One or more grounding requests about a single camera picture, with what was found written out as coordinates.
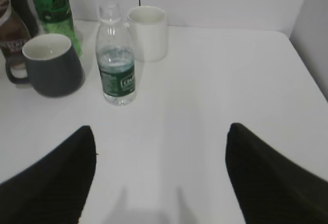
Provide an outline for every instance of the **bottle label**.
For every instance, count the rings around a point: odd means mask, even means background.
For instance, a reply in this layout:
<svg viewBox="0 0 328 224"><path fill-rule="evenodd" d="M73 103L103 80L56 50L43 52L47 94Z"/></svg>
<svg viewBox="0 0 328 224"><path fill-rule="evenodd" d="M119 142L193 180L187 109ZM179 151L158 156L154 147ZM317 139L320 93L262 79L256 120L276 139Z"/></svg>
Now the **bottle label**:
<svg viewBox="0 0 328 224"><path fill-rule="evenodd" d="M22 48L26 42L27 40L23 38L13 41L0 42L0 48L2 49L4 56L21 54Z"/></svg>
<svg viewBox="0 0 328 224"><path fill-rule="evenodd" d="M134 65L122 73L108 73L99 68L103 91L113 97L123 97L135 91Z"/></svg>
<svg viewBox="0 0 328 224"><path fill-rule="evenodd" d="M39 19L45 23L58 23L72 18L69 0L33 0Z"/></svg>

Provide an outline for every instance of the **green bottle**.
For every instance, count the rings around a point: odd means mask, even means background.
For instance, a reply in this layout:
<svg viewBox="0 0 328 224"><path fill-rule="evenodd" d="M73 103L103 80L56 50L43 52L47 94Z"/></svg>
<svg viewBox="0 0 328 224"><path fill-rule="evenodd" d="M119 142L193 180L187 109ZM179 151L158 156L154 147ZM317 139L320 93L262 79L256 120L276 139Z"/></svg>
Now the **green bottle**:
<svg viewBox="0 0 328 224"><path fill-rule="evenodd" d="M71 39L77 54L81 46L74 33L69 0L33 0L39 19L47 33L59 33Z"/></svg>

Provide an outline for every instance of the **plastic water bottle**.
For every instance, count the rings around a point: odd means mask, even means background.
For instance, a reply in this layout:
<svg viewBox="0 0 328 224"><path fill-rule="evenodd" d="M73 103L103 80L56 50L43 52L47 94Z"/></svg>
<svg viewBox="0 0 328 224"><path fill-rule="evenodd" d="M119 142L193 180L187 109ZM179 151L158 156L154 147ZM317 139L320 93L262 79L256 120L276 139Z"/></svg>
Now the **plastic water bottle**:
<svg viewBox="0 0 328 224"><path fill-rule="evenodd" d="M71 39L77 54L80 43L74 32L73 16L69 0L33 0L37 15L47 33L59 33Z"/></svg>
<svg viewBox="0 0 328 224"><path fill-rule="evenodd" d="M136 97L134 54L119 6L110 4L100 7L100 22L96 56L102 90L109 103L127 105Z"/></svg>

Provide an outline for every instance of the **white mug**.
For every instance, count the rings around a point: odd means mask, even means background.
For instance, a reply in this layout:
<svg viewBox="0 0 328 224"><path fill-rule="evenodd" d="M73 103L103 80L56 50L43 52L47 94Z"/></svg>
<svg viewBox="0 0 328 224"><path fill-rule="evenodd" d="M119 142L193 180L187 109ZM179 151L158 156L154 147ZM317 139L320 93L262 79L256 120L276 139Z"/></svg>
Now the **white mug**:
<svg viewBox="0 0 328 224"><path fill-rule="evenodd" d="M164 10L139 6L128 13L128 28L134 57L141 62L156 62L168 53L168 25Z"/></svg>

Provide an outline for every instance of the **gray mug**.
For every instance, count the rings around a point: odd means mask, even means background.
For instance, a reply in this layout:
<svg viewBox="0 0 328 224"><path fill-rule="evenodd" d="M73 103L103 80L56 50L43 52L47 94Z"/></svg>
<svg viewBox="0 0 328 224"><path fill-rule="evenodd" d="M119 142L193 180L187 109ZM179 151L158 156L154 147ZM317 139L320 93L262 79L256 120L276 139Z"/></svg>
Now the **gray mug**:
<svg viewBox="0 0 328 224"><path fill-rule="evenodd" d="M68 95L84 81L84 72L71 40L61 34L44 34L23 47L26 78L13 76L10 66L21 59L8 59L6 72L14 84L30 83L40 94L50 97Z"/></svg>

